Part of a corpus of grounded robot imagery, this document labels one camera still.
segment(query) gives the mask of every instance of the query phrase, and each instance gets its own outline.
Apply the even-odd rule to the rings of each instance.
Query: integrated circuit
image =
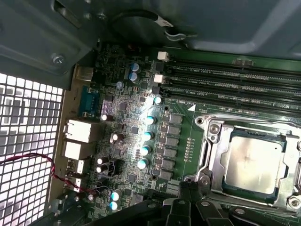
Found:
[[[160,173],[160,178],[164,180],[171,180],[172,172],[162,170]]]
[[[115,148],[114,154],[115,155],[120,155],[120,153],[121,153],[121,150],[119,148]]]
[[[134,174],[128,175],[128,181],[129,182],[135,182],[136,181],[136,175],[134,175]]]
[[[124,195],[131,196],[131,194],[132,194],[132,190],[131,189],[125,189],[124,190]]]
[[[167,133],[167,131],[168,131],[168,127],[166,127],[166,126],[160,127],[160,132]]]
[[[162,160],[161,160],[161,159],[155,159],[155,164],[160,165],[161,163],[162,163]]]
[[[168,159],[163,159],[162,168],[172,170],[174,168],[174,162]]]
[[[133,126],[132,129],[131,129],[131,133],[132,134],[138,134],[138,130],[139,130],[139,128]]]
[[[172,114],[170,116],[169,122],[173,124],[182,124],[183,117],[181,115]]]
[[[164,157],[174,158],[177,155],[177,150],[172,148],[165,148]]]
[[[125,111],[127,109],[127,104],[126,103],[120,103],[119,104],[119,110]]]
[[[142,82],[140,88],[141,89],[147,89],[147,83],[146,82]]]
[[[167,137],[166,138],[166,145],[169,146],[177,146],[179,143],[179,139],[174,138],[174,137]]]
[[[180,132],[181,129],[179,127],[174,127],[174,126],[169,126],[167,131],[167,133],[171,135],[179,135]]]

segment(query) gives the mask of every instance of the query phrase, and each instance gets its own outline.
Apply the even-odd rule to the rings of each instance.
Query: cable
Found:
[[[10,161],[16,161],[16,160],[19,160],[19,159],[22,159],[22,158],[32,158],[32,157],[45,158],[45,159],[47,159],[47,161],[51,162],[50,175],[52,177],[54,177],[55,179],[59,179],[60,181],[63,181],[66,185],[73,186],[73,187],[79,189],[81,192],[87,192],[87,193],[95,194],[94,190],[90,190],[90,189],[85,189],[85,188],[79,187],[76,184],[72,183],[70,180],[65,179],[65,178],[61,178],[58,175],[56,175],[55,174],[55,163],[54,163],[53,159],[49,158],[45,154],[29,153],[29,154],[24,154],[24,155],[17,155],[17,156],[13,156],[13,157],[10,157],[8,159],[5,159],[3,161],[0,161],[0,165],[4,164],[6,162],[10,162]]]

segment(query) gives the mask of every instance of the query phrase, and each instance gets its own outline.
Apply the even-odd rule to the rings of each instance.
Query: green circuit board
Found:
[[[286,100],[277,101],[272,96],[268,100],[261,100],[259,107],[256,108],[248,105],[235,106],[228,103],[223,105],[219,102],[216,104],[206,98],[195,98],[199,95],[208,97],[208,92],[199,90],[199,94],[187,95],[187,89],[181,87],[162,86],[164,92],[160,95],[153,94],[152,88],[156,86],[153,83],[153,76],[159,50],[162,51],[162,49],[157,48],[137,48],[127,52],[118,45],[107,44],[104,45],[95,64],[96,72],[93,77],[94,83],[91,86],[93,90],[97,90],[100,99],[98,111],[93,117],[99,120],[105,111],[106,114],[114,116],[114,121],[106,122],[104,138],[97,144],[89,184],[90,186],[96,185],[100,178],[94,171],[97,167],[97,158],[110,156],[121,160],[119,174],[109,178],[107,185],[111,190],[120,189],[123,192],[119,210],[139,202],[142,194],[149,188],[177,196],[180,181],[185,176],[195,174],[199,163],[203,131],[194,123],[197,116],[209,113],[229,113],[263,120],[292,121],[301,124],[301,119],[297,116],[301,107],[298,101],[288,104]],[[291,71],[301,71],[301,63],[297,61],[188,52],[173,48],[167,48],[164,51],[168,51],[171,56],[184,61],[206,61],[229,65],[248,63],[269,70],[289,68]],[[139,81],[135,83],[129,80],[130,65],[133,62],[138,63],[141,68],[138,74]],[[290,78],[286,80],[295,81],[296,84],[301,83],[301,79],[300,81]],[[116,87],[117,82],[122,82],[121,88]],[[258,92],[268,93],[269,89]],[[279,90],[279,92],[293,92],[292,96],[294,97],[301,95],[296,90]],[[161,97],[162,103],[155,104],[154,99],[156,97]],[[219,100],[223,101],[227,98],[225,95],[218,97]],[[243,99],[239,101],[249,103],[246,97]],[[267,106],[274,107],[275,110],[273,111]],[[146,125],[147,116],[155,117],[156,123]],[[170,128],[176,128],[176,132],[169,134],[167,130]],[[146,131],[151,131],[154,134],[152,140],[143,140],[143,134]],[[112,133],[123,133],[125,138],[121,142],[112,144],[109,142]],[[151,152],[144,156],[149,162],[148,167],[141,170],[137,167],[137,162],[142,158],[139,150],[144,145],[151,147]],[[175,149],[177,155],[173,158],[164,158],[161,149],[166,147]],[[162,171],[163,159],[171,160],[173,163],[172,169],[164,169],[170,173],[170,180],[154,173]],[[110,192],[104,191],[94,201],[87,200],[90,205],[88,218],[91,221],[114,212],[109,208],[111,202],[109,194]],[[301,223],[299,218],[286,218],[264,212],[261,214],[288,226],[300,225]]]

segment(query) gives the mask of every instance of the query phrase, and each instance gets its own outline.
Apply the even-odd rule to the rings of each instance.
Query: metal mesh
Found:
[[[0,74],[0,161],[37,152],[53,157],[63,90]],[[43,216],[50,163],[32,158],[0,166],[0,225]]]

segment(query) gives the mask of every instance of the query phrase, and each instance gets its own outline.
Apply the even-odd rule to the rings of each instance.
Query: chip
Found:
[[[161,126],[160,131],[163,132],[163,133],[167,133],[168,127]]]
[[[131,194],[132,194],[132,190],[131,189],[125,189],[124,190],[124,195],[131,196]]]
[[[114,97],[112,95],[105,96],[105,100],[113,101]]]
[[[155,164],[161,165],[162,160],[161,159],[155,159]]]
[[[182,123],[182,116],[181,115],[175,115],[175,114],[172,114],[170,116],[170,119],[169,119],[169,122],[170,123],[174,123],[174,124],[181,124]]]
[[[171,160],[163,159],[162,168],[172,170],[174,168],[174,162]]]
[[[160,138],[158,139],[158,141],[159,141],[160,143],[165,143],[165,142],[166,142],[166,138],[165,138],[165,137],[160,137]]]
[[[167,137],[167,139],[166,139],[166,145],[177,146],[178,143],[179,143],[179,140],[177,138]]]
[[[165,148],[164,156],[174,158],[177,155],[177,150],[171,148]]]
[[[126,103],[120,103],[119,104],[119,110],[125,111],[127,109],[127,104]]]
[[[141,89],[147,89],[147,83],[146,82],[142,82],[140,88]]]
[[[115,155],[120,155],[120,152],[121,152],[121,150],[120,150],[120,149],[118,149],[118,148],[115,148],[115,150],[114,150],[114,154],[115,154]]]
[[[135,182],[136,181],[136,175],[133,175],[133,174],[128,175],[128,181],[129,182]]]
[[[168,134],[172,134],[172,135],[179,135],[181,132],[181,129],[178,127],[173,127],[173,126],[169,126],[168,127]]]
[[[160,178],[164,179],[164,180],[171,180],[172,175],[173,174],[171,172],[163,170],[163,171],[161,171]]]
[[[131,133],[138,134],[138,130],[139,130],[139,128],[133,126],[132,130],[131,130]]]
[[[163,150],[162,148],[157,148],[157,153],[163,154],[163,153],[164,153],[164,150]]]
[[[160,176],[161,171],[160,171],[160,170],[157,170],[157,169],[153,169],[153,170],[152,170],[152,173],[153,173],[153,175]]]
[[[162,121],[169,121],[169,116],[163,116]]]

